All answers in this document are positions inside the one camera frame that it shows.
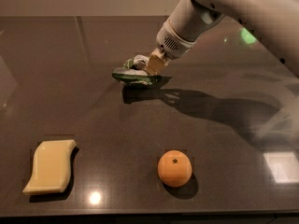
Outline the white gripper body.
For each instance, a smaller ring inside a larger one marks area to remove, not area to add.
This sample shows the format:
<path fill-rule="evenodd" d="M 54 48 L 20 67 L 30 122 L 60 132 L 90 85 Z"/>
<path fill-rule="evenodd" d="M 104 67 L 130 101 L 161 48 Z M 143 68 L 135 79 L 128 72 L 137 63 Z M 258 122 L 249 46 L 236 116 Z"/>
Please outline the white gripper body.
<path fill-rule="evenodd" d="M 179 59 L 195 45 L 203 32 L 222 19 L 222 14 L 195 0 L 180 0 L 157 34 L 157 49 L 164 58 Z"/>

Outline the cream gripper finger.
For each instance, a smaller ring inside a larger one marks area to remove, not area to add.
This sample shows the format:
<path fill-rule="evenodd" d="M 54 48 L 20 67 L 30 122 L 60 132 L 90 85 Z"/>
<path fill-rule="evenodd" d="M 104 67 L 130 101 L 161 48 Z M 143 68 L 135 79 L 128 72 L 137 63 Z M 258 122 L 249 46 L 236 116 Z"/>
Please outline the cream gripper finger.
<path fill-rule="evenodd" d="M 157 76 L 169 64 L 169 59 L 164 52 L 155 49 L 149 56 L 148 63 L 144 70 L 151 76 Z"/>

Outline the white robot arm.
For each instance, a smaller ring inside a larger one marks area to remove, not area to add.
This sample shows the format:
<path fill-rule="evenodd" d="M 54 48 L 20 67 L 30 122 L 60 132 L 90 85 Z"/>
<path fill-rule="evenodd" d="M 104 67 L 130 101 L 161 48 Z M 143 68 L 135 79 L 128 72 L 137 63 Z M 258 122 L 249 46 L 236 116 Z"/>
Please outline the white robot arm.
<path fill-rule="evenodd" d="M 156 37 L 145 71 L 158 75 L 228 16 L 299 76 L 299 0 L 180 0 Z"/>

